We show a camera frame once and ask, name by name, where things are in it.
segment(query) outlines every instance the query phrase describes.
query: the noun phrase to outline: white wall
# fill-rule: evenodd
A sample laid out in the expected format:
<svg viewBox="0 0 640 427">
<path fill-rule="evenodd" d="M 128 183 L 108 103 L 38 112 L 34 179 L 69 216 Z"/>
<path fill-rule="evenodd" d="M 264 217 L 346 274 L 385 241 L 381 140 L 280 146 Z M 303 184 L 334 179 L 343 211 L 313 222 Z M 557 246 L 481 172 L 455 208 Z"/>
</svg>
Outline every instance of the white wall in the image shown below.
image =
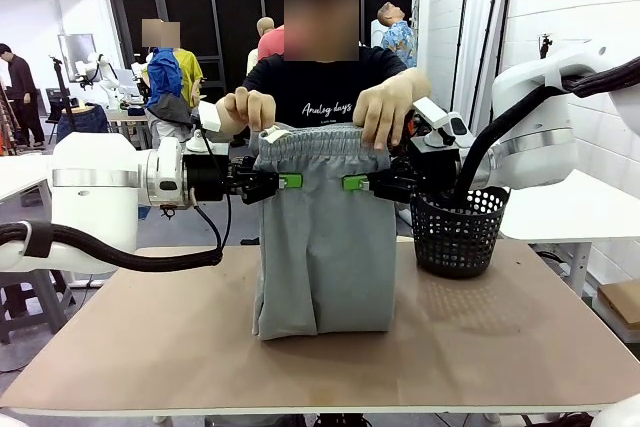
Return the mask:
<svg viewBox="0 0 640 427">
<path fill-rule="evenodd" d="M 36 86 L 41 89 L 58 87 L 50 55 L 62 59 L 58 34 L 93 34 L 96 49 L 114 60 L 120 67 L 120 53 L 112 26 L 108 0 L 60 0 L 62 19 L 55 0 L 0 0 L 2 26 L 0 42 L 27 60 Z M 6 62 L 0 62 L 0 76 L 10 84 Z M 72 95 L 86 100 L 106 102 L 100 89 L 83 92 L 77 84 L 71 84 Z"/>
<path fill-rule="evenodd" d="M 449 106 L 462 0 L 431 0 L 427 66 L 434 100 Z M 551 52 L 586 39 L 637 39 L 640 0 L 511 0 L 503 66 L 539 58 L 538 36 Z M 570 98 L 580 169 L 640 198 L 640 138 L 625 127 L 607 96 Z M 603 283 L 640 278 L 640 244 L 599 243 L 590 271 Z"/>
</svg>

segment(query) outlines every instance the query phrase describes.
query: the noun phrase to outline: yellow shirt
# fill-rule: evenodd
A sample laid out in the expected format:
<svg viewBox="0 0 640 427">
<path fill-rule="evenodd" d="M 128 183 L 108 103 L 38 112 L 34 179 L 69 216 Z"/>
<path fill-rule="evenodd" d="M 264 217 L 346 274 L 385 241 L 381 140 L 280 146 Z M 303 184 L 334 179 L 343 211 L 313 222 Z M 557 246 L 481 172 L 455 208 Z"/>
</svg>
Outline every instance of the yellow shirt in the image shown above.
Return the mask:
<svg viewBox="0 0 640 427">
<path fill-rule="evenodd" d="M 182 70 L 182 97 L 187 101 L 189 107 L 193 109 L 195 105 L 191 98 L 191 89 L 193 89 L 195 81 L 202 78 L 202 69 L 200 69 L 200 64 L 198 64 L 193 52 L 178 49 L 173 51 L 173 55 L 178 60 L 180 70 Z"/>
</svg>

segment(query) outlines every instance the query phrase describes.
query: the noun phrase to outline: perforated basket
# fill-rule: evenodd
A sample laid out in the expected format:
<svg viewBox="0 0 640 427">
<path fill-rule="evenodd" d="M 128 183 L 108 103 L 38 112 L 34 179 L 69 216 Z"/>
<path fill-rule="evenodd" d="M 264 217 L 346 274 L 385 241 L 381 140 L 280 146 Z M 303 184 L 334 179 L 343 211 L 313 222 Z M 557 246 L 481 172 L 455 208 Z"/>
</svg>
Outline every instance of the perforated basket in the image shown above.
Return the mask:
<svg viewBox="0 0 640 427">
<path fill-rule="evenodd" d="M 452 279 L 481 275 L 491 261 L 509 193 L 489 187 L 469 192 L 459 208 L 443 206 L 427 194 L 411 200 L 418 266 Z"/>
</svg>

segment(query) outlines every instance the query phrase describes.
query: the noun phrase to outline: white curtain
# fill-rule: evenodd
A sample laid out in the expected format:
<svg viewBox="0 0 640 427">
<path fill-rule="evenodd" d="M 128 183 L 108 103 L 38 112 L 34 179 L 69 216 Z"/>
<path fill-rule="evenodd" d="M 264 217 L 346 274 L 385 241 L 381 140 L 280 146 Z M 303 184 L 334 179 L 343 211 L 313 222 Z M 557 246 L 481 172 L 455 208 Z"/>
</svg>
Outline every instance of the white curtain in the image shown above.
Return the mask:
<svg viewBox="0 0 640 427">
<path fill-rule="evenodd" d="M 496 0 L 489 25 L 489 37 L 485 50 L 480 84 L 475 102 L 473 119 L 473 97 L 478 81 L 478 69 L 482 58 L 487 23 L 491 14 L 491 0 L 467 0 L 464 26 L 458 60 L 453 110 L 460 113 L 474 134 L 486 126 L 491 109 L 491 85 L 495 78 L 496 54 L 500 41 L 502 13 L 505 0 Z"/>
</svg>

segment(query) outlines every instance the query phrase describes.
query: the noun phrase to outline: gray floor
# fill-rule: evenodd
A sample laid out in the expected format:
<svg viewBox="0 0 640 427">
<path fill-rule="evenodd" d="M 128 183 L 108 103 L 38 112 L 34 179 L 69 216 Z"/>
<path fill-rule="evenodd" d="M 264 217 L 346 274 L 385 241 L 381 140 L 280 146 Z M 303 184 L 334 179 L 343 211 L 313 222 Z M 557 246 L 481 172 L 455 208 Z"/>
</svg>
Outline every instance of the gray floor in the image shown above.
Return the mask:
<svg viewBox="0 0 640 427">
<path fill-rule="evenodd" d="M 227 209 L 225 203 L 203 204 L 203 209 L 210 215 L 216 225 L 226 225 Z M 229 236 L 229 245 L 239 245 L 245 238 L 258 236 L 257 206 L 246 206 L 234 198 L 232 202 L 232 228 Z M 0 223 L 25 219 L 45 218 L 44 209 L 41 206 L 23 207 L 19 199 L 13 199 L 0 204 Z M 402 221 L 398 221 L 398 233 L 410 235 L 411 230 Z M 179 211 L 171 220 L 161 218 L 158 210 L 152 209 L 146 220 L 140 221 L 138 230 L 138 244 L 140 247 L 152 246 L 181 246 L 181 245 L 212 245 L 214 241 L 211 229 L 198 217 L 193 210 Z M 87 293 L 89 300 L 93 291 Z M 78 306 L 82 303 L 85 291 L 77 291 Z M 71 309 L 69 315 L 73 315 L 79 308 Z M 40 309 L 37 300 L 32 299 L 28 303 L 31 313 L 37 313 Z M 12 370 L 29 363 L 29 361 L 51 339 L 51 334 L 46 326 L 32 327 L 12 333 L 10 345 L 0 345 L 0 371 Z M 18 373 L 0 374 L 0 393 L 4 392 Z M 31 427 L 137 427 L 153 426 L 149 418 L 62 418 L 44 416 L 22 416 L 12 412 L 2 411 L 4 415 L 13 416 L 26 422 Z M 443 418 L 452 427 L 480 427 L 491 425 L 482 416 L 444 415 Z M 368 415 L 367 419 L 374 427 L 447 427 L 447 423 L 433 415 Z M 307 423 L 313 425 L 314 416 L 307 416 Z M 202 417 L 181 417 L 174 419 L 175 427 L 202 426 Z M 503 425 L 524 425 L 519 419 L 513 418 Z"/>
</svg>

